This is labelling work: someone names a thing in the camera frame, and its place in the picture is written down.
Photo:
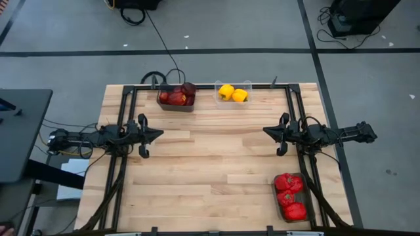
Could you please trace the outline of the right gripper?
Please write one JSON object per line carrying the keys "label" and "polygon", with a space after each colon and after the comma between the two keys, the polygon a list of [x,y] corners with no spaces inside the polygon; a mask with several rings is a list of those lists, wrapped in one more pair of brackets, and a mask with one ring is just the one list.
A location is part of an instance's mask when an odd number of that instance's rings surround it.
{"label": "right gripper", "polygon": [[307,141],[306,131],[300,127],[299,132],[289,133],[290,115],[283,113],[279,120],[278,127],[264,127],[263,131],[271,137],[275,143],[280,143],[277,149],[278,156],[284,156],[288,151],[288,143],[304,144]]}

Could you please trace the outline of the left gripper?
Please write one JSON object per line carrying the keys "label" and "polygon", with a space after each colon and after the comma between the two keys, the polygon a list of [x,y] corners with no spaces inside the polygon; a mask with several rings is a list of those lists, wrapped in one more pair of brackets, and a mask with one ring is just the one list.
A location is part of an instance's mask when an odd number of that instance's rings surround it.
{"label": "left gripper", "polygon": [[148,127],[148,120],[145,116],[145,114],[141,113],[138,116],[138,134],[132,135],[132,134],[128,134],[128,138],[127,138],[127,143],[130,146],[134,146],[135,144],[140,144],[138,147],[138,152],[139,155],[144,158],[147,159],[150,157],[150,153],[147,150],[147,145],[151,144],[153,141],[155,141],[157,138],[159,138],[164,131],[163,130],[159,130],[159,129],[154,129],[154,128],[149,128]]}

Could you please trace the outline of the yellow bell pepper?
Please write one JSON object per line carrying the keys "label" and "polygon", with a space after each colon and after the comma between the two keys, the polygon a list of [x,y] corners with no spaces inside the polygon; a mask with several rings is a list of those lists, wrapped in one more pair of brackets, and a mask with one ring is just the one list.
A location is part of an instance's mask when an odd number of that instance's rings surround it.
{"label": "yellow bell pepper", "polygon": [[223,86],[220,87],[218,91],[219,98],[221,100],[228,101],[229,99],[231,99],[234,91],[235,91],[235,88],[232,85],[224,84]]}
{"label": "yellow bell pepper", "polygon": [[248,92],[246,90],[237,88],[232,93],[231,98],[235,102],[242,103],[242,102],[246,102],[248,100],[248,95],[249,94],[248,94]]}

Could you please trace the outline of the dark brown plastic basket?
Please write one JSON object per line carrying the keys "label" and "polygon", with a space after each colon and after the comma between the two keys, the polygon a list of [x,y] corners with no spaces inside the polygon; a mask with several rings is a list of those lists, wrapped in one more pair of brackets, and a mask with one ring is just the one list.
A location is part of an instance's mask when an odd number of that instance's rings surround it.
{"label": "dark brown plastic basket", "polygon": [[168,92],[169,94],[172,92],[182,92],[181,91],[181,85],[169,85],[167,83],[162,83],[160,84],[158,93],[157,93],[157,103],[159,104],[159,106],[161,107],[162,110],[165,111],[179,111],[179,112],[193,112],[194,110],[194,105],[193,106],[172,106],[167,104],[161,104],[159,102],[159,94],[160,92]]}

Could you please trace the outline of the clear plastic basket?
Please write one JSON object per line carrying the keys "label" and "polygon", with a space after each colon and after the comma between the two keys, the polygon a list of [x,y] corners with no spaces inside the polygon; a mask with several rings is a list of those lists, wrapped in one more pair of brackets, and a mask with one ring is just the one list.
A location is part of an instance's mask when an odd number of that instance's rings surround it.
{"label": "clear plastic basket", "polygon": [[[233,101],[233,99],[229,99],[228,101],[221,100],[219,98],[218,91],[221,86],[224,84],[230,84],[235,89],[243,89],[248,92],[248,100],[246,102],[238,103]],[[215,101],[217,104],[217,107],[219,109],[247,109],[253,100],[253,85],[250,81],[244,81],[242,83],[223,83],[222,81],[216,81],[215,82]]]}

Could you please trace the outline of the grey translucent plastic basket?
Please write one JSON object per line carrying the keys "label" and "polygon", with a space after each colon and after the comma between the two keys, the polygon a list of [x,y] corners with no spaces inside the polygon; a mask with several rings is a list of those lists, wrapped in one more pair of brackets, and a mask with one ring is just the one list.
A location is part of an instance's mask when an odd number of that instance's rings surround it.
{"label": "grey translucent plastic basket", "polygon": [[274,177],[273,181],[272,181],[272,191],[273,191],[273,195],[274,195],[274,202],[275,202],[275,206],[276,206],[276,210],[278,212],[278,216],[280,219],[282,219],[283,221],[287,222],[287,223],[297,223],[297,222],[309,222],[312,221],[313,219],[315,219],[315,213],[314,213],[314,208],[313,208],[313,204],[312,204],[312,199],[310,196],[310,190],[306,184],[306,179],[304,177],[303,174],[301,173],[289,173],[292,176],[300,176],[304,182],[304,189],[298,193],[294,193],[295,194],[295,203],[302,203],[305,205],[306,211],[307,211],[307,217],[306,220],[300,220],[300,221],[290,221],[290,220],[286,220],[285,216],[284,216],[284,208],[282,207],[276,196],[279,192],[279,190],[276,189],[275,185],[274,185],[274,180],[277,176]]}

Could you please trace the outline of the white paper sheets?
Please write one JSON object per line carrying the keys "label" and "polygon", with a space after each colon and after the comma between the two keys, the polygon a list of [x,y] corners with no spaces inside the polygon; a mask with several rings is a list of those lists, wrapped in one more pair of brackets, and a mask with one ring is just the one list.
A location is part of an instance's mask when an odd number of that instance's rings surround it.
{"label": "white paper sheets", "polygon": [[85,176],[88,166],[88,159],[69,159],[67,163],[61,164],[60,169],[70,174],[58,186],[57,201],[80,200],[83,191],[82,177]]}

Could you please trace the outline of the black floor bar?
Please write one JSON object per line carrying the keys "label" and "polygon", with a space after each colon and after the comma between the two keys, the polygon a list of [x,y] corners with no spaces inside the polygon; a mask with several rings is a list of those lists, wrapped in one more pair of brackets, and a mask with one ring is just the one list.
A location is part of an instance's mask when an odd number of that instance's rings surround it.
{"label": "black floor bar", "polygon": [[60,185],[67,174],[70,173],[30,159],[23,172],[23,177]]}

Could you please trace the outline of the black desk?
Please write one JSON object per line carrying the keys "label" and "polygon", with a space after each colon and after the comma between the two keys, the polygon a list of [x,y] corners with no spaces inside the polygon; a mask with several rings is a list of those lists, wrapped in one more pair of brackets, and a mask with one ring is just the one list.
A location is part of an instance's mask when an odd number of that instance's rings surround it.
{"label": "black desk", "polygon": [[0,183],[22,178],[52,95],[51,89],[0,89],[0,98],[16,106],[0,111]]}

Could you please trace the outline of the black equipment box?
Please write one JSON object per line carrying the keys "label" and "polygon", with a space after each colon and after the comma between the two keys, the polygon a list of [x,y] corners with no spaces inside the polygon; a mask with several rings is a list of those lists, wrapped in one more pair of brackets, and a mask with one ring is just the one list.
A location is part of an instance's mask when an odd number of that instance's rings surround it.
{"label": "black equipment box", "polygon": [[163,0],[107,0],[111,7],[120,9],[146,9],[156,10],[159,3]]}

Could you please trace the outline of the black equipment cabinet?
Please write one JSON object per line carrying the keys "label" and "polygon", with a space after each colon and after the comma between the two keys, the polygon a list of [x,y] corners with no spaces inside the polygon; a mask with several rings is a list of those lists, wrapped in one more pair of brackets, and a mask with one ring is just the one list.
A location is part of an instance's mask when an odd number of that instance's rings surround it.
{"label": "black equipment cabinet", "polygon": [[334,0],[327,26],[334,37],[369,35],[401,0]]}

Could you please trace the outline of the dark flat device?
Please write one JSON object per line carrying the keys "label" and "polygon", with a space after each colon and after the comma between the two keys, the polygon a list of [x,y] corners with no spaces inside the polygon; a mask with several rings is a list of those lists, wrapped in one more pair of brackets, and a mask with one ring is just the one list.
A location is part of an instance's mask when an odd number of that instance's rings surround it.
{"label": "dark flat device", "polygon": [[16,106],[0,98],[0,111],[14,111]]}

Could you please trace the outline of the black aluminium table frame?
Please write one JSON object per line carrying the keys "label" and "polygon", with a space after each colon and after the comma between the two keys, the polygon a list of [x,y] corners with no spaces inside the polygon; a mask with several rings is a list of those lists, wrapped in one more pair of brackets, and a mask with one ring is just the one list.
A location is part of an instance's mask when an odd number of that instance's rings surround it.
{"label": "black aluminium table frame", "polygon": [[164,111],[154,90],[138,92],[134,112],[163,135],[150,157],[130,154],[119,231],[261,231],[308,229],[278,216],[271,183],[298,172],[294,146],[282,157],[264,127],[288,111],[283,89],[255,89],[245,109],[219,109],[214,84],[202,85],[191,113]]}

